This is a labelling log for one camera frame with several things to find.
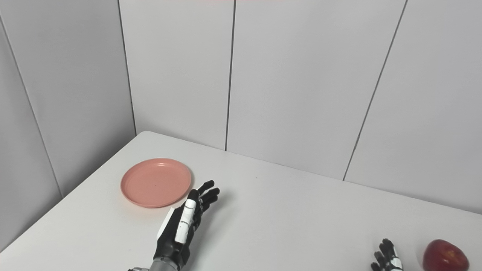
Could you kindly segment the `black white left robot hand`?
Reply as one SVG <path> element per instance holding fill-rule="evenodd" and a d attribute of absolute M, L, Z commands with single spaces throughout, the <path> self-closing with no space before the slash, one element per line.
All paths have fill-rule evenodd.
<path fill-rule="evenodd" d="M 180 271 L 191 256 L 190 245 L 204 212 L 218 200 L 220 189 L 209 180 L 192 189 L 186 201 L 171 208 L 159 231 L 150 271 Z"/>

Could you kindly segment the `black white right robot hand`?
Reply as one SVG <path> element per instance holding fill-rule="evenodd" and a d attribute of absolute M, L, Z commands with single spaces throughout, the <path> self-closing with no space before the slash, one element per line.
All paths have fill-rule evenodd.
<path fill-rule="evenodd" d="M 393 242 L 382 239 L 379 250 L 374 252 L 376 262 L 371 264 L 372 271 L 403 271 L 403 264 L 399 258 Z"/>

